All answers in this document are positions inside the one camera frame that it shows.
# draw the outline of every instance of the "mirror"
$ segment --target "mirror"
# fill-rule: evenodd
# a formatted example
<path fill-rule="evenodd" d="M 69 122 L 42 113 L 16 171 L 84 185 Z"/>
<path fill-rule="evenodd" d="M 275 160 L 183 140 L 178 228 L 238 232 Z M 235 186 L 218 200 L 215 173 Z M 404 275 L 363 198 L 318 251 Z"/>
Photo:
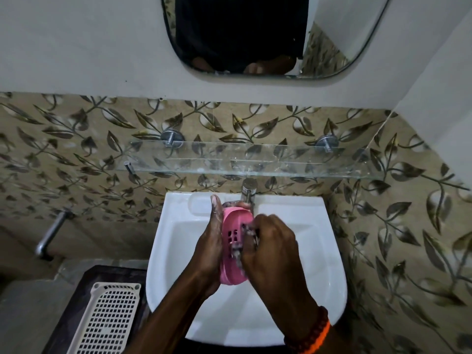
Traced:
<path fill-rule="evenodd" d="M 162 0 L 179 58 L 215 74 L 336 75 L 362 53 L 389 0 Z"/>

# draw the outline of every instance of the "white plastic basket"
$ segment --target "white plastic basket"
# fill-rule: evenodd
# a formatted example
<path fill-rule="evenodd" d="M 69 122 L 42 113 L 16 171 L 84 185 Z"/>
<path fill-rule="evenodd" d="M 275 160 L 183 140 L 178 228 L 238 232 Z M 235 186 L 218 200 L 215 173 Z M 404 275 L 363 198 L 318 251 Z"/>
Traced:
<path fill-rule="evenodd" d="M 97 282 L 67 354 L 120 354 L 139 303 L 139 283 Z"/>

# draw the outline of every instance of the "beaded bracelet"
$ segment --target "beaded bracelet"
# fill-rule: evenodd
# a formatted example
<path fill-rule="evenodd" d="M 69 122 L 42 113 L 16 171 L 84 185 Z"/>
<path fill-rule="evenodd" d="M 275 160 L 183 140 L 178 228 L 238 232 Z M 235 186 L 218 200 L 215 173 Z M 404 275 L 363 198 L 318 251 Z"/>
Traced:
<path fill-rule="evenodd" d="M 313 354 L 322 346 L 330 328 L 331 324 L 327 317 L 327 309 L 320 306 L 318 319 L 315 325 L 313 325 L 310 335 L 306 339 L 299 342 L 293 342 L 287 338 L 284 338 L 285 345 L 295 353 Z"/>

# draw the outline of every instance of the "white sink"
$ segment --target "white sink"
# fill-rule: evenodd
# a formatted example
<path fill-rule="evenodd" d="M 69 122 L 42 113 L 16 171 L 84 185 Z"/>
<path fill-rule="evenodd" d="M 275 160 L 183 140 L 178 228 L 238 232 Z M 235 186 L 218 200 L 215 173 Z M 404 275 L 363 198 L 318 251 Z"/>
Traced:
<path fill-rule="evenodd" d="M 190 261 L 211 211 L 211 192 L 168 192 L 149 260 L 152 311 Z M 218 193 L 221 202 L 239 194 Z M 295 232 L 311 295 L 335 324 L 347 298 L 344 268 L 322 198 L 256 195 L 254 214 L 276 214 Z M 282 345 L 283 335 L 249 281 L 221 285 L 198 311 L 186 338 L 227 346 Z"/>

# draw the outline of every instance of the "pink soap dish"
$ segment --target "pink soap dish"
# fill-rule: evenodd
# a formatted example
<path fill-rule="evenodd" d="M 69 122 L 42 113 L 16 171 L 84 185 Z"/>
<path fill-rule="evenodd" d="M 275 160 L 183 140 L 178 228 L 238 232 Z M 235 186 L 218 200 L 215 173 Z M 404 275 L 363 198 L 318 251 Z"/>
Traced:
<path fill-rule="evenodd" d="M 251 211 L 241 207 L 223 209 L 223 259 L 220 266 L 220 282 L 224 285 L 239 285 L 247 280 L 243 271 L 239 269 L 236 259 L 233 258 L 233 244 L 243 245 L 242 224 L 253 220 Z"/>

